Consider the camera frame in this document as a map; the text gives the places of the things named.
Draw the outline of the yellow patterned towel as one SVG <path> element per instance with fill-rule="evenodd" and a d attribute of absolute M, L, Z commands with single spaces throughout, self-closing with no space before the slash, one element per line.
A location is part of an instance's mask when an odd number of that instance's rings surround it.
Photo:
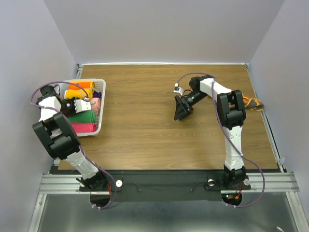
<path fill-rule="evenodd" d="M 92 99 L 93 90 L 91 88 L 86 88 L 85 91 L 83 91 L 82 89 L 79 89 L 79 90 L 68 89 L 64 92 L 65 99 L 72 99 L 74 97 L 80 98 L 80 99 L 84 99 L 85 97 L 88 97 L 89 99 Z"/>

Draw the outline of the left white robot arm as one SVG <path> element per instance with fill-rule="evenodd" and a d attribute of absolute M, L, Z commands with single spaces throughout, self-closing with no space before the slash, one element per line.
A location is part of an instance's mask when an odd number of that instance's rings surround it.
<path fill-rule="evenodd" d="M 80 113 L 85 107 L 90 107 L 89 96 L 63 100 L 52 86 L 52 82 L 35 90 L 31 95 L 33 99 L 36 92 L 41 92 L 41 97 L 30 104 L 40 109 L 39 122 L 32 128 L 50 155 L 59 158 L 74 167 L 82 177 L 77 179 L 82 187 L 93 191 L 106 188 L 108 179 L 95 163 L 88 160 L 81 148 L 81 142 L 67 115 Z"/>

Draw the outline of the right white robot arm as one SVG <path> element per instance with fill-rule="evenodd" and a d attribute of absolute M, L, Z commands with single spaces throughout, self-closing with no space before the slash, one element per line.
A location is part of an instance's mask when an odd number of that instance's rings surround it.
<path fill-rule="evenodd" d="M 222 183 L 232 189 L 246 178 L 243 162 L 241 134 L 246 110 L 243 95 L 240 90 L 231 90 L 219 84 L 215 77 L 203 74 L 192 77 L 189 82 L 191 92 L 185 95 L 185 90 L 174 84 L 173 92 L 176 109 L 174 120 L 183 120 L 193 113 L 193 106 L 209 96 L 213 100 L 219 126 L 225 137 L 225 163 Z"/>

